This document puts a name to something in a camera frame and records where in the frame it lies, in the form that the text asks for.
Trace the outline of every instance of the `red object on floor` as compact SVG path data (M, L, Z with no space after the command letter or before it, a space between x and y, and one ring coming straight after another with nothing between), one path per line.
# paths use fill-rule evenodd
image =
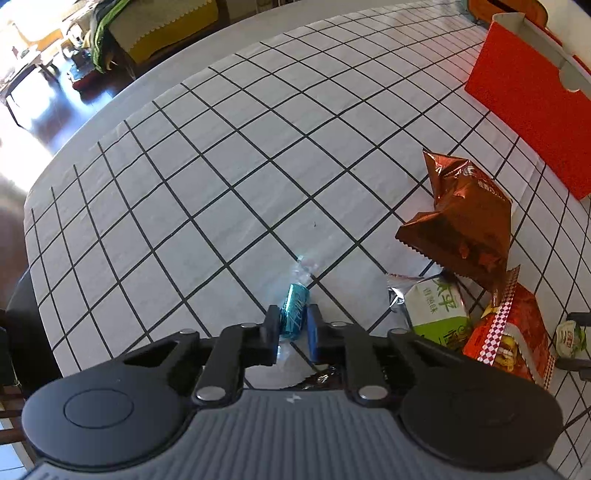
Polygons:
M591 100L569 92L558 68L493 22L466 91L497 114L580 200L591 193Z

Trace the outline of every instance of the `grid pattern tablecloth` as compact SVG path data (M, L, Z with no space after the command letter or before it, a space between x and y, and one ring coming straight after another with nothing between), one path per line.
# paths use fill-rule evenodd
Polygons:
M509 266L521 264L550 334L566 311L589 311L589 199L463 89L485 35L439 0L315 22L196 73L52 168L25 227L64 374L184 327L260 322L300 255L317 264L309 288L325 318L384 335L397 326L384 274L439 270L394 239L433 207L423 147L474 159L511 194ZM479 316L487 295L462 283ZM276 367L247 371L249 386L313 373L305 338L281 349ZM570 373L551 391L565 419L591 406ZM551 464L575 475L590 441L587 415Z

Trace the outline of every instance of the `black chair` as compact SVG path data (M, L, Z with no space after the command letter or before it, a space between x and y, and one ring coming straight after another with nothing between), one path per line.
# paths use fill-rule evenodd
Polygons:
M39 315L29 270L18 281L6 311L0 314L0 327L6 333L2 340L0 331L0 380L9 381L11 361L16 380L12 384L19 383L23 396L28 398L42 386L62 378Z

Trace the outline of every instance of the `brown snack bag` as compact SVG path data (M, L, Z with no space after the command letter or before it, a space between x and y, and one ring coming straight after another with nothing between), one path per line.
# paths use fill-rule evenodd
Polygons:
M419 212L396 238L442 267L492 293L497 306L505 285L511 240L511 201L470 160L423 150L434 212Z

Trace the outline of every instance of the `red cardboard box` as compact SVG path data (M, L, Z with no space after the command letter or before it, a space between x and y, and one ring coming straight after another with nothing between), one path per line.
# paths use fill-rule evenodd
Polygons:
M577 200L591 193L591 75L552 36L524 14L494 15L466 91L523 138Z

